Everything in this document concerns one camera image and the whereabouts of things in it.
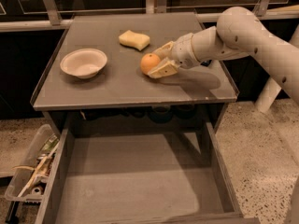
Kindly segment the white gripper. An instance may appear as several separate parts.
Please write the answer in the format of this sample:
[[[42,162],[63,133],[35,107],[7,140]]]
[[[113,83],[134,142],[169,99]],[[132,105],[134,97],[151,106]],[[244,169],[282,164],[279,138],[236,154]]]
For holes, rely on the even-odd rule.
[[[192,49],[193,34],[181,36],[177,41],[170,41],[153,51],[162,61],[148,71],[150,78],[173,76],[179,67],[191,69],[200,63],[196,59]]]

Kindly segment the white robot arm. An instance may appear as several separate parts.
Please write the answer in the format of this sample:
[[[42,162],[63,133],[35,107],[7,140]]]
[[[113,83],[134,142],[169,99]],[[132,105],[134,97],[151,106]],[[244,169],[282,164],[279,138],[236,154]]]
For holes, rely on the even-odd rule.
[[[165,66],[168,60],[176,66],[189,69],[204,60],[233,60],[251,56],[267,74],[297,104],[299,102],[299,49],[270,33],[258,18],[243,7],[226,9],[218,18],[216,27],[195,34],[181,36],[153,51]],[[233,158],[230,171],[241,171],[245,164],[261,164],[269,155],[257,154],[257,147],[239,147],[236,151],[224,147],[224,158]],[[285,224],[299,224],[298,176],[290,198]]]

